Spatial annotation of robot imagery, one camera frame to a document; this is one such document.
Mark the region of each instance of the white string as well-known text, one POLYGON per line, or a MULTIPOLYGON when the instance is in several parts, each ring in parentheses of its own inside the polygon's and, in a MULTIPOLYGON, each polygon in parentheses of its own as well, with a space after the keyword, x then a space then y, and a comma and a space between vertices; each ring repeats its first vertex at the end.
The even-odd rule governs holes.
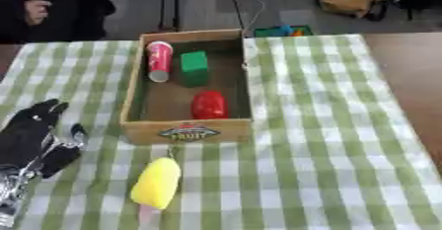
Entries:
POLYGON ((249 25, 246 28, 244 28, 243 35, 245 35, 247 33, 247 31, 251 28, 251 26, 253 26, 254 23, 257 21, 259 15, 265 10, 265 4, 261 0, 256 0, 256 1, 260 4, 260 9, 257 11, 257 13, 255 14, 254 18, 251 20, 249 25))

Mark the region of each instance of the table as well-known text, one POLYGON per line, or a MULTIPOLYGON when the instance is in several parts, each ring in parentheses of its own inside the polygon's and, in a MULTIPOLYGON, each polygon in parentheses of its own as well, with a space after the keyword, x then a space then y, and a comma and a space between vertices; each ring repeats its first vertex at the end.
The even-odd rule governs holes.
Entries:
MULTIPOLYGON (((414 130, 442 172, 442 33, 366 35, 365 39, 414 130)), ((19 49, 18 45, 0 45, 0 79, 19 49)))
POLYGON ((442 186, 364 38, 244 41, 255 139, 133 146, 120 137, 136 41, 30 44, 3 79, 0 116, 33 102, 71 105, 83 157, 38 182, 17 229, 143 229, 127 193, 146 164, 182 167, 172 203, 149 229, 440 229, 442 186))

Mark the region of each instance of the cardboard box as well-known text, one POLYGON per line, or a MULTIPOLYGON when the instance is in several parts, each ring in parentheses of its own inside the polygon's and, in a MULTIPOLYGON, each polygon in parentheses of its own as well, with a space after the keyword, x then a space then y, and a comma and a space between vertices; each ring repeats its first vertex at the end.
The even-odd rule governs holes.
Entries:
POLYGON ((250 140, 252 115, 243 61, 240 30, 142 35, 120 114, 120 124, 129 141, 142 145, 250 140), (154 83, 147 77, 145 47, 155 40, 166 41, 174 48, 171 78, 166 83, 154 83), (180 56, 199 50, 207 54, 208 85, 187 88, 182 85, 177 67, 180 56), (229 118, 192 119, 191 101, 204 90, 222 93, 229 118))

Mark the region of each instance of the label on box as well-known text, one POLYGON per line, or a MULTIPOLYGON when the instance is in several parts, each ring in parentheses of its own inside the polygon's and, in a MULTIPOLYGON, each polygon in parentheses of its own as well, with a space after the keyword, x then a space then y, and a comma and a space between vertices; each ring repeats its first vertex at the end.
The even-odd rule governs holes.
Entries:
POLYGON ((205 139, 219 133, 220 132, 217 130, 209 129, 202 125, 184 123, 179 127, 161 131, 159 135, 176 141, 192 142, 195 140, 205 139))

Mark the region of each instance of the floor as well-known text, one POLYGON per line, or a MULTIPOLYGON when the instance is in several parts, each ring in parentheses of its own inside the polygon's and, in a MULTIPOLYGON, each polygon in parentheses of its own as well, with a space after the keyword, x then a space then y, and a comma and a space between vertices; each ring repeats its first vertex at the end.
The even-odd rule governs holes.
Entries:
MULTIPOLYGON (((137 39, 142 33, 158 31, 160 0, 112 0, 117 12, 108 17, 108 39, 137 39)), ((238 0, 248 24, 260 9, 257 0, 238 0)), ((391 7, 387 18, 378 23, 328 14, 317 8, 315 0, 260 0, 264 10, 253 28, 281 24, 309 25, 315 34, 413 33, 442 29, 442 12, 425 11, 412 22, 405 12, 391 7)), ((168 26, 171 25, 172 0, 167 0, 168 26)), ((183 30, 238 28, 232 0, 181 0, 183 30)))

